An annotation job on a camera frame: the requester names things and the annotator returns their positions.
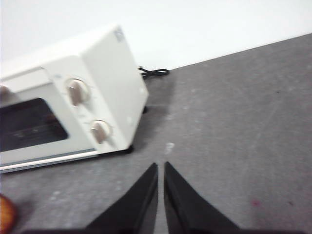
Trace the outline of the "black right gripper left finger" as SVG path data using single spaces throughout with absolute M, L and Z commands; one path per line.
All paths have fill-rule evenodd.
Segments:
M 152 163 L 131 188 L 86 229 L 98 234 L 152 234 L 158 205 L 158 166 Z

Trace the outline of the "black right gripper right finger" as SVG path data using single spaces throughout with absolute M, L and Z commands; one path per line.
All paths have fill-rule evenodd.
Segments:
M 170 234 L 218 234 L 240 228 L 216 209 L 166 162 L 164 164 L 164 204 Z

